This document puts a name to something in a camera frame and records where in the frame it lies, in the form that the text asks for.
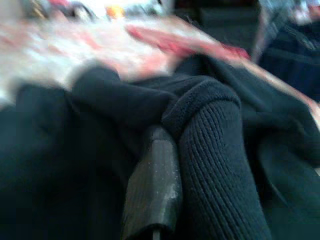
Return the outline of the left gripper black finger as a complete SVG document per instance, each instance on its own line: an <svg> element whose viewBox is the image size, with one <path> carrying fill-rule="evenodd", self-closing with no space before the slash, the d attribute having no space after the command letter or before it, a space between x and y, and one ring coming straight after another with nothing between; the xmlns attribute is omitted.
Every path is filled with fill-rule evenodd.
<svg viewBox="0 0 320 240"><path fill-rule="evenodd" d="M151 126L145 132L141 158L128 181L121 240L170 240L182 203L176 143L163 127Z"/></svg>

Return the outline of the black polo shirt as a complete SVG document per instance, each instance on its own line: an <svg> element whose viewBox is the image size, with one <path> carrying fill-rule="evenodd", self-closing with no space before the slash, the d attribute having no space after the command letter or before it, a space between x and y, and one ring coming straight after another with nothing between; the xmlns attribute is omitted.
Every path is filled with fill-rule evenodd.
<svg viewBox="0 0 320 240"><path fill-rule="evenodd" d="M183 203L142 213L151 150L176 146ZM71 90L25 83L0 110L0 240L320 240L320 130L309 108L206 55L126 83L103 65Z"/></svg>

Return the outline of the pink marble folding table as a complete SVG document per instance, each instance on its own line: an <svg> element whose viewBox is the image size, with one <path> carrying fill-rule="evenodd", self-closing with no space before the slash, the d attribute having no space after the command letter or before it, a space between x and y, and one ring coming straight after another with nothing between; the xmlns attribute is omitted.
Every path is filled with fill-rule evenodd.
<svg viewBox="0 0 320 240"><path fill-rule="evenodd" d="M223 44L176 16L71 21L0 20L0 107L15 101L22 83L71 89L81 69L98 62L136 82L168 76L194 53L202 53L248 70L259 80L304 102L320 123L320 103L253 63L247 53Z"/></svg>

